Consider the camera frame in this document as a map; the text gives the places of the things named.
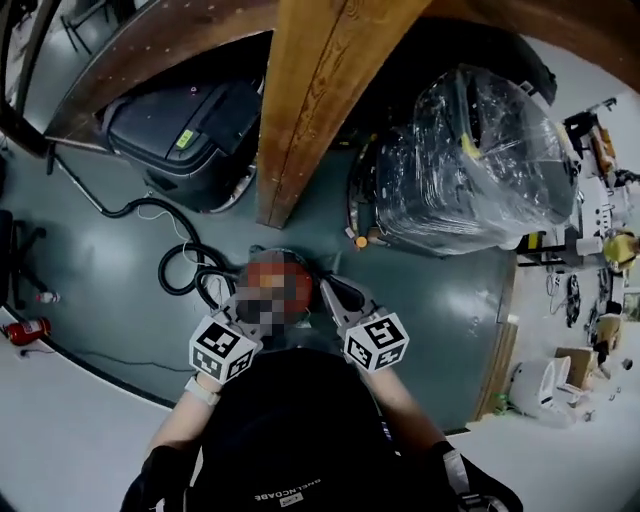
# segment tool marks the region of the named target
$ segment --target plastic-wrapped object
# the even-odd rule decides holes
[[[515,84],[469,66],[418,98],[378,155],[378,224],[439,255],[565,222],[576,184],[559,128]]]

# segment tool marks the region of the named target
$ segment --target cardboard box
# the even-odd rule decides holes
[[[556,350],[556,357],[567,356],[571,358],[567,383],[586,391],[587,381],[597,366],[596,353],[588,348],[558,348]]]

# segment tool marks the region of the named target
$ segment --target yellow-green label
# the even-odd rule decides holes
[[[178,142],[176,142],[176,146],[183,149],[187,145],[187,142],[191,140],[191,137],[193,137],[193,132],[191,130],[185,130],[178,139]]]

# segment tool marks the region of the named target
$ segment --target fire extinguisher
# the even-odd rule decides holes
[[[41,317],[26,322],[17,322],[5,327],[9,341],[17,346],[28,345],[41,336],[47,336],[51,332],[51,322]]]

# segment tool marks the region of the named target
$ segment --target vacuum hose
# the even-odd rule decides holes
[[[202,297],[202,300],[210,308],[218,309],[220,305],[215,300],[213,300],[206,286],[206,278],[210,275],[222,276],[224,278],[225,284],[229,288],[229,294],[233,295],[235,293],[235,281],[238,279],[239,272],[237,270],[230,269],[225,262],[224,257],[217,250],[215,250],[213,247],[209,247],[208,245],[204,245],[200,241],[198,232],[193,227],[193,224],[191,224],[189,219],[187,219],[187,217],[171,203],[163,201],[162,199],[156,199],[154,197],[143,197],[127,203],[121,210],[107,210],[104,205],[85,187],[85,185],[80,181],[80,178],[78,178],[71,171],[71,169],[69,169],[64,160],[62,160],[53,151],[49,153],[48,174],[50,174],[53,169],[54,161],[58,164],[65,175],[71,180],[71,182],[78,189],[80,189],[82,194],[89,200],[93,207],[105,217],[108,217],[109,219],[121,219],[122,217],[126,217],[127,215],[133,213],[139,206],[151,205],[163,208],[171,215],[173,215],[173,218],[175,220],[177,220],[184,226],[185,230],[189,234],[189,239],[191,241],[187,242],[186,244],[176,245],[175,247],[169,249],[162,257],[162,259],[160,260],[160,264],[158,265],[158,281],[160,281],[160,286],[162,286],[162,289],[169,295],[186,295],[187,293],[190,293],[194,289],[196,289],[200,297]],[[176,255],[181,254],[183,251],[196,253],[198,267],[202,268],[196,270],[193,279],[189,284],[182,288],[176,288],[172,286],[169,281],[167,281],[166,270],[167,265],[169,264],[171,259]],[[205,264],[205,258],[209,258],[215,266]]]

